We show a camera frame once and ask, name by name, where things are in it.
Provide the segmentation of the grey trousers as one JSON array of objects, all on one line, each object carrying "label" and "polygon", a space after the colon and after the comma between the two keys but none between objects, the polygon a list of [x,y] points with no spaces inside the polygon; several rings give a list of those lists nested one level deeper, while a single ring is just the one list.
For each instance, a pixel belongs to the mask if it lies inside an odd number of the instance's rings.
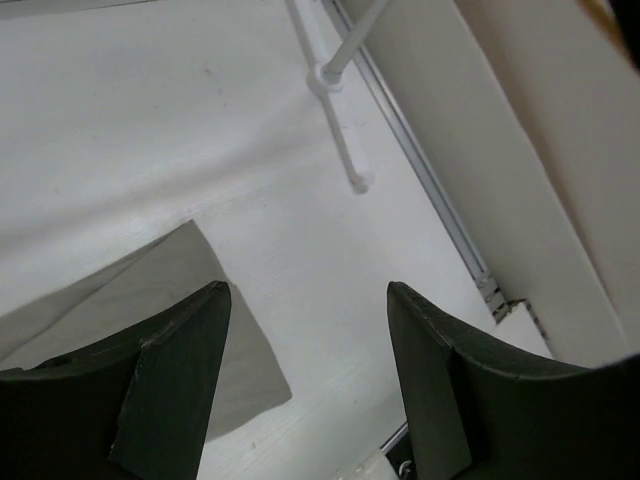
[{"label": "grey trousers", "polygon": [[[33,368],[152,317],[228,276],[194,222],[1,318],[1,367]],[[207,437],[223,436],[292,397],[265,333],[235,284]]]}]

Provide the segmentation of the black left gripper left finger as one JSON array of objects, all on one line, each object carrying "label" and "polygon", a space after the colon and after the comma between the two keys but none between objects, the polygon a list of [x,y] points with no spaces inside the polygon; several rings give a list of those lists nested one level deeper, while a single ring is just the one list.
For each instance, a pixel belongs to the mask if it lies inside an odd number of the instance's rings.
[{"label": "black left gripper left finger", "polygon": [[230,323],[214,281],[31,369],[1,374],[5,479],[193,479]]}]

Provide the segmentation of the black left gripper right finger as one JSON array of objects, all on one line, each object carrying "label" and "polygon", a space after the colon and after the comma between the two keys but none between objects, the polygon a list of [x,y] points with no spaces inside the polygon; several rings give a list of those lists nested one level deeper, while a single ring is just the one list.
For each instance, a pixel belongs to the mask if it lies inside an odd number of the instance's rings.
[{"label": "black left gripper right finger", "polygon": [[635,479],[639,359],[596,368],[512,346],[402,282],[387,317],[421,479]]}]

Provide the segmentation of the wooden clothes hanger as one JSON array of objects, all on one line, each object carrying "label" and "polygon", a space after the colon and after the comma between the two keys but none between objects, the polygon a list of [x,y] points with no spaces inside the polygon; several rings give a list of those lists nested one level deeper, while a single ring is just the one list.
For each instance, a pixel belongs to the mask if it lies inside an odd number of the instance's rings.
[{"label": "wooden clothes hanger", "polygon": [[578,0],[616,50],[639,71],[639,0]]}]

